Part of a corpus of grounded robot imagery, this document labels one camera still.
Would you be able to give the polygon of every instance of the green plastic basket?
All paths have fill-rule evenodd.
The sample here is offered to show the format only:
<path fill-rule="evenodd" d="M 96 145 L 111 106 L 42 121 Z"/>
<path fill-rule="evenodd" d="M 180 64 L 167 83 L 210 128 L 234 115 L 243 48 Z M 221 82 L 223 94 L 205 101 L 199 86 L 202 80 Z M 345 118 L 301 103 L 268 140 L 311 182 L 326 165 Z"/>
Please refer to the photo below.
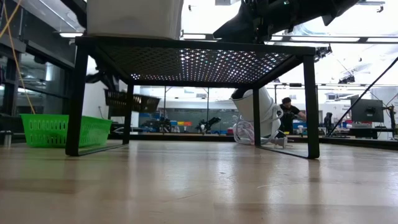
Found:
<path fill-rule="evenodd" d="M 21 117 L 29 146 L 65 147 L 69 115 L 21 114 Z M 105 144 L 111 124 L 111 120 L 83 116 L 79 147 Z"/>

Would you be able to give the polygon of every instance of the ceiling light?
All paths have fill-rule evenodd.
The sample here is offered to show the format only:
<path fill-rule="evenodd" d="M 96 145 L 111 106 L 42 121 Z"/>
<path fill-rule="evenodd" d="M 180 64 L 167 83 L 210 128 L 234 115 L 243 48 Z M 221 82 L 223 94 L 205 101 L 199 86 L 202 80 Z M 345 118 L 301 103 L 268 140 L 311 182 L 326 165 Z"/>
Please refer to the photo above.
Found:
<path fill-rule="evenodd" d="M 359 37 L 292 37 L 292 40 L 302 42 L 357 42 L 359 41 Z"/>
<path fill-rule="evenodd" d="M 384 43 L 398 43 L 397 37 L 378 37 L 378 38 L 369 38 L 368 42 L 384 42 Z"/>
<path fill-rule="evenodd" d="M 80 37 L 83 35 L 83 33 L 68 33 L 68 32 L 65 32 L 65 33 L 62 32 L 59 34 L 61 37 L 64 37 L 64 38 L 75 38 L 75 37 Z"/>
<path fill-rule="evenodd" d="M 183 39 L 206 39 L 206 35 L 203 34 L 184 34 Z"/>
<path fill-rule="evenodd" d="M 282 36 L 272 36 L 271 41 L 281 41 L 282 39 Z"/>

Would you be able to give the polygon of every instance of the black basket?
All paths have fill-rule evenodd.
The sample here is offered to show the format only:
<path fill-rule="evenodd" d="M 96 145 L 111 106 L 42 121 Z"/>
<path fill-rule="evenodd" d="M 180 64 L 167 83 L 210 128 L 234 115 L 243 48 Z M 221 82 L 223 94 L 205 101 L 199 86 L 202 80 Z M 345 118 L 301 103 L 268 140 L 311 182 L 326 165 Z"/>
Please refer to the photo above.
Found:
<path fill-rule="evenodd" d="M 132 96 L 131 111 L 140 113 L 156 112 L 159 101 L 159 98 L 134 94 Z M 124 108 L 127 104 L 127 93 L 105 90 L 105 102 L 107 106 L 112 107 L 113 113 L 124 114 Z"/>

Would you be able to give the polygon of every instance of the yellow cable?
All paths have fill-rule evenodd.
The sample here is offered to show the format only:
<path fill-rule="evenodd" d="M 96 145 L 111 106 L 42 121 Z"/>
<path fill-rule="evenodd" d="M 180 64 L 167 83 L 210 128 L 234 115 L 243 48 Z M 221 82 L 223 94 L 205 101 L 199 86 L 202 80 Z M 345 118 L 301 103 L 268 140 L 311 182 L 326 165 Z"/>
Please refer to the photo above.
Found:
<path fill-rule="evenodd" d="M 14 18 L 15 14 L 17 13 L 17 11 L 18 11 L 18 9 L 19 9 L 19 6 L 21 5 L 21 1 L 22 1 L 22 0 L 19 0 L 19 1 L 18 1 L 17 6 L 16 6 L 15 9 L 14 9 L 14 12 L 12 12 L 12 14 L 11 14 L 11 16 L 10 16 L 10 20 L 7 21 L 6 26 L 5 26 L 5 27 L 3 28 L 3 30 L 0 32 L 0 38 L 1 38 L 2 35 L 5 33 L 6 29 L 10 26 L 10 23 L 11 23 L 12 19 Z M 5 8 L 5 7 L 6 7 L 6 0 L 3 1 L 3 5 L 4 5 L 4 8 Z"/>
<path fill-rule="evenodd" d="M 6 16 L 7 24 L 9 24 L 9 22 L 11 20 L 10 21 L 8 20 L 6 4 L 5 3 L 3 3 L 3 4 L 4 4 L 4 14 Z M 22 87 L 25 90 L 25 95 L 26 95 L 27 101 L 29 102 L 30 108 L 31 108 L 33 114 L 36 114 L 35 109 L 33 108 L 32 102 L 30 101 L 29 95 L 27 94 L 27 91 L 26 91 L 26 88 L 25 88 L 25 83 L 24 83 L 24 81 L 22 79 L 21 70 L 19 69 L 18 58 L 17 58 L 17 54 L 15 53 L 14 41 L 12 41 L 11 29 L 10 29 L 9 26 L 7 27 L 7 29 L 8 29 L 8 35 L 9 35 L 10 41 L 11 41 L 12 54 L 14 55 L 15 64 L 16 64 L 17 71 L 18 71 L 18 74 L 19 74 L 19 80 L 21 81 Z"/>

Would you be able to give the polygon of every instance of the white bin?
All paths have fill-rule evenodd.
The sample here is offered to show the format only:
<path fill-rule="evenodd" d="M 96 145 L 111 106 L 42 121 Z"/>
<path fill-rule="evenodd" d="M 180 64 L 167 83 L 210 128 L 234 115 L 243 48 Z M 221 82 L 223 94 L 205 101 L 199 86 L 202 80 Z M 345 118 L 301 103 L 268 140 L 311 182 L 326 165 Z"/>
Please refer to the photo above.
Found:
<path fill-rule="evenodd" d="M 88 35 L 179 39 L 183 0 L 88 0 Z"/>

